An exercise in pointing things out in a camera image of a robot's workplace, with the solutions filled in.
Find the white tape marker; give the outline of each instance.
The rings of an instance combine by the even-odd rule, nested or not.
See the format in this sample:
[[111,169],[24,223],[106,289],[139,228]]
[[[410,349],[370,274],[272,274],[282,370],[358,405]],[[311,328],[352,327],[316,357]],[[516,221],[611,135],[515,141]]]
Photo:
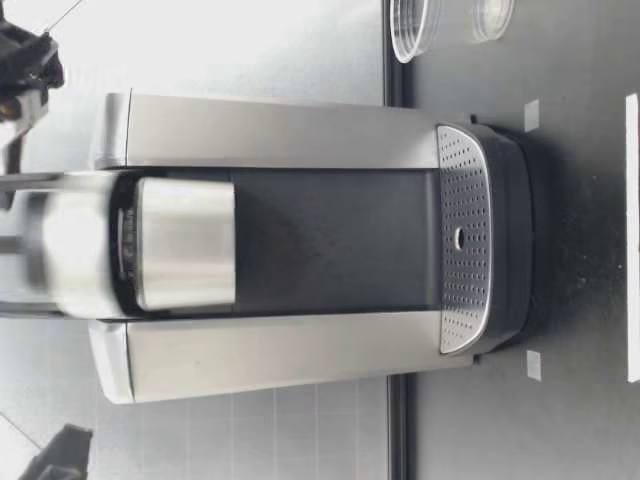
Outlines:
[[640,197],[638,95],[626,101],[627,133],[627,379],[640,380]]
[[542,381],[542,355],[540,352],[527,350],[527,377]]
[[540,100],[536,99],[524,106],[524,131],[540,128]]

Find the black object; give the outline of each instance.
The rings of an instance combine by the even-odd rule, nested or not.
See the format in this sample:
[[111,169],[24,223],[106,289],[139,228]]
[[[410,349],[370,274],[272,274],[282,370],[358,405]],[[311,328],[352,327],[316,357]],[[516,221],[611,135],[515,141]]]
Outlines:
[[[58,45],[48,32],[34,35],[9,23],[0,2],[0,123],[23,121],[15,138],[4,138],[4,173],[20,173],[24,135],[41,116],[37,111],[49,102],[49,89],[64,85],[64,71],[58,58]],[[34,92],[39,104],[27,96]],[[13,205],[14,192],[0,193],[0,210]]]
[[0,120],[21,117],[14,99],[25,90],[39,90],[44,104],[48,89],[62,85],[56,42],[48,32],[38,36],[9,23],[0,3]]
[[84,480],[93,433],[65,425],[35,457],[19,480]]

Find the coffee machine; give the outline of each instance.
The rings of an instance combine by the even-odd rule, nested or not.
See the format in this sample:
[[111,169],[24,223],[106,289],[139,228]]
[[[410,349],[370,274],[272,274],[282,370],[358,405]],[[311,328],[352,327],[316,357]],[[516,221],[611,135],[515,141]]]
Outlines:
[[525,322],[526,165],[489,127],[131,91],[91,167],[0,188],[115,403],[465,366]]

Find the white paper strip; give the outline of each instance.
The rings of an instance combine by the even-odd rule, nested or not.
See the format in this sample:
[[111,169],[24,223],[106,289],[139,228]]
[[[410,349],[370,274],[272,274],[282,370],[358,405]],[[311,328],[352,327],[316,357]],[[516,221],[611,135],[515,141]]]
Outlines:
[[638,95],[629,95],[627,117],[627,350],[630,382],[640,380],[640,201],[638,197]]

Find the brushed metal panel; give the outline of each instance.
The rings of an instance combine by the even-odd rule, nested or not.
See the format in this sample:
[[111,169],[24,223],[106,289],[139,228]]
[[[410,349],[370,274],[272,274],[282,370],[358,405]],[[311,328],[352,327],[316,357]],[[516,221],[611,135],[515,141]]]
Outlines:
[[233,303],[233,184],[145,178],[137,195],[140,306],[159,310]]

